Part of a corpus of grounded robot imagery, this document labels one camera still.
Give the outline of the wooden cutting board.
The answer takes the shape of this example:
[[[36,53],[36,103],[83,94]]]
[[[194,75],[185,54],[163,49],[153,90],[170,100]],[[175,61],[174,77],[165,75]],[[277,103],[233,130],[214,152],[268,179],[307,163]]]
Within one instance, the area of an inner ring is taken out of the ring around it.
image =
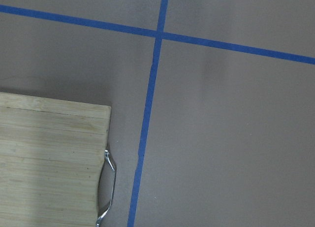
[[[0,224],[98,227],[111,107],[0,95]]]

